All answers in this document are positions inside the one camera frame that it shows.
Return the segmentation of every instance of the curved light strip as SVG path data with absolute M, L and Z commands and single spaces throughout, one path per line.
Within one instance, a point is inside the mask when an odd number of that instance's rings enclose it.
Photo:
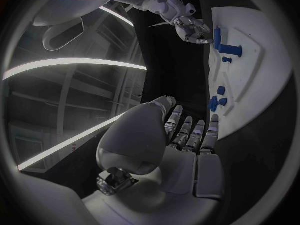
M 129 21 L 129 20 L 127 20 L 126 18 L 122 17 L 121 15 L 115 13 L 114 11 L 107 9 L 107 8 L 104 7 L 104 6 L 99 7 L 99 8 L 100 8 L 101 10 L 105 11 L 105 12 L 110 13 L 111 15 L 116 16 L 117 18 L 119 18 L 119 19 L 123 20 L 124 22 L 128 23 L 130 26 L 134 27 L 134 24 L 133 24 L 131 21 Z
M 134 65 L 134 64 L 119 62 L 119 61 L 110 61 L 110 60 L 93 59 L 93 58 L 57 58 L 57 59 L 34 61 L 27 64 L 23 64 L 21 66 L 17 66 L 4 73 L 3 81 L 14 75 L 17 75 L 25 71 L 29 71 L 31 69 L 37 69 L 42 67 L 54 66 L 54 65 L 69 65 L 69 64 L 110 65 L 110 66 L 147 70 L 147 68 L 144 66 L 139 66 L 139 65 Z
M 60 144 L 58 144 L 58 145 L 56 145 L 56 146 L 54 146 L 54 147 L 48 149 L 47 151 L 42 152 L 41 154 L 39 154 L 39 155 L 37 155 L 37 156 L 35 156 L 35 157 L 29 159 L 29 160 L 26 161 L 26 162 L 23 162 L 22 164 L 20 164 L 19 166 L 17 166 L 17 169 L 19 169 L 19 171 L 21 171 L 21 170 L 23 170 L 23 169 L 25 169 L 25 168 L 28 168 L 28 167 L 31 166 L 32 164 L 35 164 L 36 162 L 38 162 L 38 161 L 40 161 L 40 160 L 42 160 L 42 159 L 44 159 L 44 158 L 50 156 L 51 154 L 53 154 L 53 153 L 55 153 L 55 152 L 57 152 L 57 151 L 59 151 L 59 150 L 65 148 L 66 146 L 68 146 L 68 145 L 70 145 L 70 144 L 72 144 L 72 143 L 78 141 L 79 139 L 82 139 L 82 138 L 84 138 L 85 136 L 90 135 L 90 134 L 96 132 L 97 130 L 99 130 L 99 129 L 105 127 L 105 126 L 107 126 L 107 125 L 109 125 L 109 124 L 112 124 L 113 122 L 117 121 L 117 120 L 118 120 L 121 116 L 123 116 L 124 114 L 125 114 L 125 112 L 122 113 L 122 114 L 119 115 L 119 116 L 115 116 L 114 118 L 112 118 L 112 119 L 110 119 L 110 120 L 108 120 L 108 121 L 105 121 L 105 122 L 103 122 L 103 123 L 101 123 L 101 124 L 99 124 L 99 125 L 97 125 L 97 126 L 91 128 L 91 129 L 89 129 L 89 130 L 86 130 L 86 131 L 84 131 L 83 133 L 80 133 L 80 134 L 78 134 L 77 136 L 74 136 L 74 137 L 68 139 L 67 141 L 64 141 L 64 142 L 60 143 Z

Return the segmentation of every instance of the blue object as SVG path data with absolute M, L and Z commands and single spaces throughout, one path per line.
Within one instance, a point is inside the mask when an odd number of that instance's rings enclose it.
M 220 99 L 219 104 L 222 106 L 225 106 L 227 104 L 227 102 L 228 102 L 227 98 L 222 98 L 222 99 Z
M 214 49 L 218 50 L 221 44 L 221 29 L 217 28 L 214 30 L 213 46 Z
M 243 54 L 242 46 L 229 46 L 229 45 L 220 44 L 218 46 L 218 51 L 221 54 L 231 54 L 231 55 L 237 55 L 239 57 L 241 57 Z
M 217 94 L 218 95 L 224 95 L 226 89 L 224 86 L 219 86 L 218 89 L 217 89 Z
M 212 112 L 215 112 L 217 110 L 217 107 L 219 105 L 218 98 L 216 96 L 213 96 L 211 100 L 209 101 L 209 105 L 207 106 Z
M 230 63 L 232 63 L 232 61 L 233 61 L 233 59 L 232 58 L 227 58 L 227 57 L 223 57 L 223 63 L 227 63 L 227 62 L 230 62 Z

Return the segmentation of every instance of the led light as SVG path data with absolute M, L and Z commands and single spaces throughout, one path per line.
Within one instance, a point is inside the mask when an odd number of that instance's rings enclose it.
M 107 8 L 104 7 L 104 6 L 99 7 L 99 8 L 100 8 L 101 10 L 103 10 L 103 11 L 105 11 L 105 12 L 108 12 L 108 13 L 110 13 L 111 15 L 114 15 L 114 16 L 116 16 L 117 18 L 123 20 L 124 22 L 128 23 L 130 26 L 134 26 L 134 24 L 133 24 L 131 21 L 129 21 L 129 20 L 127 20 L 126 18 L 122 17 L 121 15 L 115 13 L 114 11 L 107 9 Z
M 93 65 L 110 65 L 110 66 L 119 66 L 133 69 L 147 70 L 144 66 L 134 65 L 125 62 L 119 61 L 110 61 L 102 59 L 93 59 L 93 58 L 57 58 L 57 59 L 48 59 L 41 61 L 34 61 L 21 66 L 17 66 L 11 70 L 8 70 L 3 75 L 3 80 L 8 79 L 19 73 L 29 71 L 31 69 L 43 68 L 54 65 L 70 65 L 70 64 L 93 64 Z
M 121 116 L 123 116 L 124 114 L 125 114 L 125 112 L 122 113 L 122 114 L 119 115 L 119 116 L 116 116 L 116 117 L 114 117 L 114 118 L 112 118 L 112 119 L 110 119 L 110 120 L 108 120 L 108 121 L 105 121 L 105 122 L 103 122 L 103 123 L 101 123 L 101 124 L 99 124 L 99 125 L 97 125 L 97 126 L 91 128 L 91 129 L 89 129 L 89 130 L 86 130 L 86 131 L 84 131 L 83 133 L 80 133 L 80 134 L 78 134 L 77 136 L 74 136 L 74 137 L 68 139 L 67 141 L 64 141 L 64 142 L 60 143 L 60 144 L 58 144 L 58 145 L 56 145 L 56 146 L 54 146 L 54 147 L 48 149 L 47 151 L 42 152 L 41 154 L 39 154 L 39 155 L 37 155 L 37 156 L 35 156 L 35 157 L 29 159 L 29 160 L 26 161 L 26 162 L 23 162 L 22 164 L 20 164 L 19 166 L 17 166 L 17 169 L 18 169 L 19 171 L 21 171 L 21 170 L 23 170 L 23 169 L 25 169 L 25 168 L 28 168 L 28 167 L 31 166 L 32 164 L 35 164 L 36 162 L 38 162 L 38 161 L 40 161 L 40 160 L 42 160 L 42 159 L 44 159 L 44 158 L 50 156 L 51 154 L 53 154 L 53 153 L 55 153 L 55 152 L 57 152 L 57 151 L 59 151 L 59 150 L 65 148 L 66 146 L 68 146 L 68 145 L 70 145 L 70 144 L 72 144 L 72 143 L 78 141 L 79 139 L 82 139 L 82 138 L 84 138 L 85 136 L 90 135 L 90 134 L 96 132 L 97 130 L 99 130 L 99 129 L 105 127 L 105 126 L 107 126 L 107 125 L 109 125 L 109 124 L 112 124 L 113 122 L 117 121 L 117 120 L 118 120 Z

